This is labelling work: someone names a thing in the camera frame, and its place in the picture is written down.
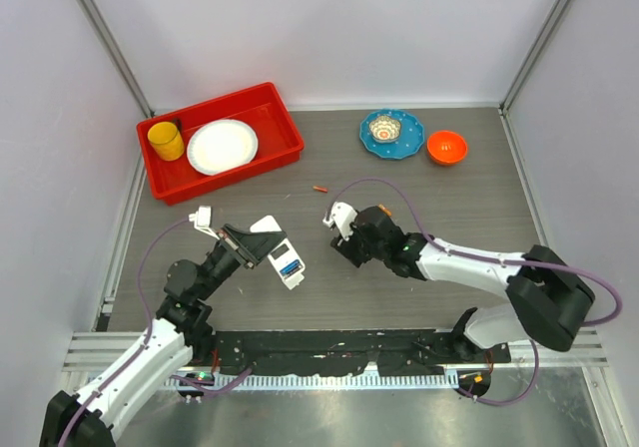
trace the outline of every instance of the gray table surface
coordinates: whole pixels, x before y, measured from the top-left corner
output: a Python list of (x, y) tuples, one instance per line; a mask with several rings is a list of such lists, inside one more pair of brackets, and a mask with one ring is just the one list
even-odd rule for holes
[[(333, 249), (333, 233), (320, 220), (329, 195), (350, 181), (377, 176), (400, 185), (418, 206), (431, 233), (478, 248), (528, 250), (537, 241), (530, 212), (496, 109), (411, 110), (431, 133), (454, 130), (469, 144), (467, 159), (454, 167), (432, 163), (424, 152), (402, 161), (370, 154), (358, 137), (368, 111), (293, 113), (305, 139), (302, 158), (292, 165), (167, 207), (144, 188), (131, 235), (109, 330), (140, 331), (145, 317), (135, 276), (149, 242), (168, 224), (199, 205), (215, 209), (215, 222), (248, 227), (274, 215), (307, 263), (306, 280), (293, 291), (266, 263), (238, 271), (209, 300), (217, 329), (341, 329), (450, 327), (471, 306), (500, 302), (494, 296), (447, 282), (401, 279), (380, 263), (354, 268)], [(389, 188), (358, 186), (343, 199), (356, 208), (384, 204), (405, 231), (416, 230), (408, 210)], [(212, 239), (190, 226), (166, 236), (142, 275), (153, 310), (164, 298), (169, 265), (204, 259)]]

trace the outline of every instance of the yellow cup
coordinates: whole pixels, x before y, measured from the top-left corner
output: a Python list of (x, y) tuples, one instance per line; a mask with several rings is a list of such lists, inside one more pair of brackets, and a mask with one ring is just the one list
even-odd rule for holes
[(174, 161), (184, 154), (184, 141), (174, 123), (168, 121), (156, 123), (147, 133), (147, 139), (164, 161)]

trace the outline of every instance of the white plate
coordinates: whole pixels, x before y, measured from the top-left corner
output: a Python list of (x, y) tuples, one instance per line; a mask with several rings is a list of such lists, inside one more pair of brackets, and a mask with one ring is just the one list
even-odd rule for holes
[(241, 121), (219, 120), (199, 128), (189, 141), (187, 158), (203, 175), (216, 175), (249, 163), (258, 151), (255, 131)]

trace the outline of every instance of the red plastic tray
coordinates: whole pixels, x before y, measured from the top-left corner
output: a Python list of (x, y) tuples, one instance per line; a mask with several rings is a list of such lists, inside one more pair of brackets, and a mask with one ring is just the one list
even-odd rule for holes
[[(250, 163), (218, 175), (206, 176), (194, 170), (189, 164), (186, 150), (176, 161), (162, 161), (147, 139), (147, 133), (156, 123), (180, 120), (186, 147), (199, 127), (220, 119), (244, 121), (256, 132), (259, 145)], [(304, 149), (304, 140), (273, 83), (263, 83), (143, 121), (138, 125), (138, 138), (151, 193), (154, 198), (168, 205), (293, 163), (300, 158), (300, 151)]]

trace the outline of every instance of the white wall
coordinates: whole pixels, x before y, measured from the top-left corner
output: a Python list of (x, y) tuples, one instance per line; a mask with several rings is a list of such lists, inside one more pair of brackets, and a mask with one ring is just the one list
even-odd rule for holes
[(499, 102), (555, 0), (96, 0), (151, 105)]
[[(625, 311), (601, 327), (639, 421), (639, 0), (575, 0), (512, 110), (552, 244), (605, 276)], [(593, 309), (610, 309), (604, 293)]]
[(142, 118), (75, 0), (0, 0), (0, 432), (37, 445), (96, 314)]

